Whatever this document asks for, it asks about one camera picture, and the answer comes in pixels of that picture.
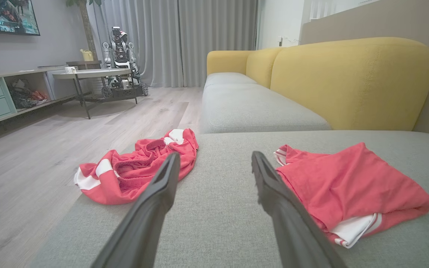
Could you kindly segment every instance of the tree trunk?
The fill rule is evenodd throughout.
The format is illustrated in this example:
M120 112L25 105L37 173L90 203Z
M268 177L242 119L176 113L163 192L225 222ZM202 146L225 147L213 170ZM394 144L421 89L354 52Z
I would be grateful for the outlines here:
M95 49L94 37L92 36L92 28L90 27L89 14L87 14L87 6L85 1L79 4L80 15L82 15L82 22L84 24L85 37L87 38L87 45L89 50L92 51L94 61L98 61L97 50Z

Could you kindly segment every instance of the curtain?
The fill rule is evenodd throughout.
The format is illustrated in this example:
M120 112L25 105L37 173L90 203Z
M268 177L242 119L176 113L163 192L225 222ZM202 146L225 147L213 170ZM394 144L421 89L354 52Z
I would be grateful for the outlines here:
M96 20L101 42L128 34L142 82L202 86L210 51L255 49L257 0L107 0Z
M120 26L134 44L142 82L183 86L177 1L110 0L100 10L95 14L100 41L109 42L112 26Z

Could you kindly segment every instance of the beige partition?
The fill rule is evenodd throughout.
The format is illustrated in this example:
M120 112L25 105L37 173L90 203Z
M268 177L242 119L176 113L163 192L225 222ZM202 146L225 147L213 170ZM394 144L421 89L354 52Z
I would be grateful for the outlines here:
M429 46L429 0L380 0L308 22L300 44L382 36ZM429 133L429 95L414 130Z

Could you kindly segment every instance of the gray sofa cushion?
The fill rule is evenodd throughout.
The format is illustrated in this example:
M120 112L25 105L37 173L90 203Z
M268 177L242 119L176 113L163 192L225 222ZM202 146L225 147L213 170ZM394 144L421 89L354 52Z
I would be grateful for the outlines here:
M257 204L251 153L283 144L315 153L336 153L365 142L429 193L429 134L400 131L306 131L198 136L196 164L178 185L165 218L155 266L281 266L271 218ZM99 205L81 196L39 251L34 267L88 267L127 205ZM350 267L429 267L429 214L335 246Z
M204 89L201 133L330 130L308 108L258 84L217 84Z
M214 84L257 84L242 73L212 73L206 78L204 88Z

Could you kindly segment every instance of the gray wall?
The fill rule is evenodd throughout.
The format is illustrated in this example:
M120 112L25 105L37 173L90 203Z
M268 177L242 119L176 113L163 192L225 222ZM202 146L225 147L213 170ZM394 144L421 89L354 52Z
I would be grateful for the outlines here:
M303 25L300 43L382 36L429 46L429 0L380 0L323 17ZM429 133L429 95L414 130Z
M0 34L0 73L82 60L87 49L77 6L65 0L32 0L41 36Z

